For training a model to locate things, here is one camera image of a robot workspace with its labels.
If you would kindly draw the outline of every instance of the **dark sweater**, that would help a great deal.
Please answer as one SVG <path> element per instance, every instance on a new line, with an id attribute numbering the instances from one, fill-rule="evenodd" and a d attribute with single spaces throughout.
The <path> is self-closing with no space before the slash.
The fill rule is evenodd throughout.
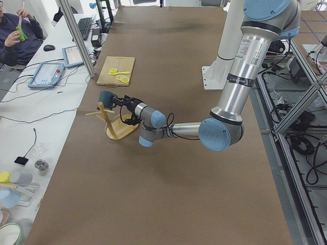
<path id="1" fill-rule="evenodd" d="M 28 37 L 24 42 L 19 42 L 12 47 L 5 46 L 8 35 L 16 31 L 19 17 L 14 14 L 4 13 L 0 23 L 0 63 L 10 66 L 27 65 L 42 44 L 43 31 L 36 20 L 28 22 L 22 20 L 21 28 Z"/>

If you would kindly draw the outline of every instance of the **keyboard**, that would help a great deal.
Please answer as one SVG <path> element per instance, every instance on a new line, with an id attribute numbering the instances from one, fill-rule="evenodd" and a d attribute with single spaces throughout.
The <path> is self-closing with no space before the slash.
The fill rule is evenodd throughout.
<path id="1" fill-rule="evenodd" d="M 78 21 L 78 29 L 80 30 L 83 40 L 87 40 L 88 38 L 88 34 L 90 33 L 91 30 L 91 24 L 92 24 L 92 18 L 88 17 L 88 18 L 81 18 Z"/>

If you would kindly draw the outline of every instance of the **blue cup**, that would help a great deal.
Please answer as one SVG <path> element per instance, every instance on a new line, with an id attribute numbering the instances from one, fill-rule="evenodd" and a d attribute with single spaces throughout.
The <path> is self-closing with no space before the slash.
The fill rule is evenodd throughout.
<path id="1" fill-rule="evenodd" d="M 0 202 L 5 208 L 15 207 L 20 202 L 20 195 L 12 189 L 0 190 Z"/>
<path id="2" fill-rule="evenodd" d="M 117 105 L 113 103 L 112 99 L 116 96 L 110 91 L 101 91 L 99 96 L 99 102 L 103 103 L 104 108 L 112 110 Z"/>

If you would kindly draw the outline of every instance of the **wooden stand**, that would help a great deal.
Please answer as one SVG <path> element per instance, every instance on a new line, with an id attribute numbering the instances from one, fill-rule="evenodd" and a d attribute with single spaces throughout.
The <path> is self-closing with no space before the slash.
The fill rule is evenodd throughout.
<path id="1" fill-rule="evenodd" d="M 114 113 L 114 111 L 111 111 L 109 109 L 106 109 L 103 106 L 102 102 L 98 102 L 98 106 L 100 111 L 98 112 L 92 112 L 92 113 L 88 113 L 85 114 L 86 116 L 89 115 L 96 115 L 98 118 L 100 118 L 102 121 L 106 122 L 106 127 L 105 127 L 105 132 L 107 134 L 107 136 L 112 139 L 112 140 L 120 140 L 122 138 L 125 138 L 126 136 L 128 136 L 129 134 L 131 134 L 134 130 L 137 129 L 138 124 L 133 126 L 133 125 L 127 125 L 125 123 L 122 122 L 122 120 L 128 119 L 131 117 L 131 114 L 126 114 L 122 116 L 122 120 L 120 118 L 120 116 L 116 116 L 113 119 L 113 122 L 110 121 L 107 112 L 109 113 Z"/>

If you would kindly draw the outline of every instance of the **brown paper surface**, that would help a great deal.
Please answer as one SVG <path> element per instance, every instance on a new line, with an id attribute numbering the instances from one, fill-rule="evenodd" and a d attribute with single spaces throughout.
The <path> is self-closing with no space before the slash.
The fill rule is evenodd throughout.
<path id="1" fill-rule="evenodd" d="M 217 57 L 225 16 L 220 8 L 119 7 L 95 69 L 107 56 L 135 57 L 133 82 L 90 80 L 26 245 L 292 243 L 250 100 L 243 139 L 222 152 L 183 139 L 144 148 L 140 128 L 113 141 L 101 120 L 84 116 L 107 89 L 173 112 L 175 123 L 208 118 L 221 91 L 203 89 L 201 68 Z"/>

